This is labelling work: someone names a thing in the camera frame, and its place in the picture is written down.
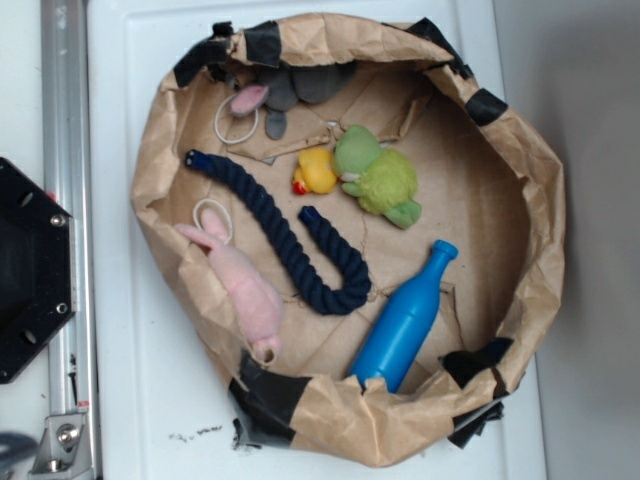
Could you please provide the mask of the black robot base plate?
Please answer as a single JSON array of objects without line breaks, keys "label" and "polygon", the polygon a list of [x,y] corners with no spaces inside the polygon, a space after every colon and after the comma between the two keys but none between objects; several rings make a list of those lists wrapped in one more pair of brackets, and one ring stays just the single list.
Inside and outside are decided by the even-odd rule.
[{"label": "black robot base plate", "polygon": [[1,383],[9,384],[74,314],[72,217],[1,159]]}]

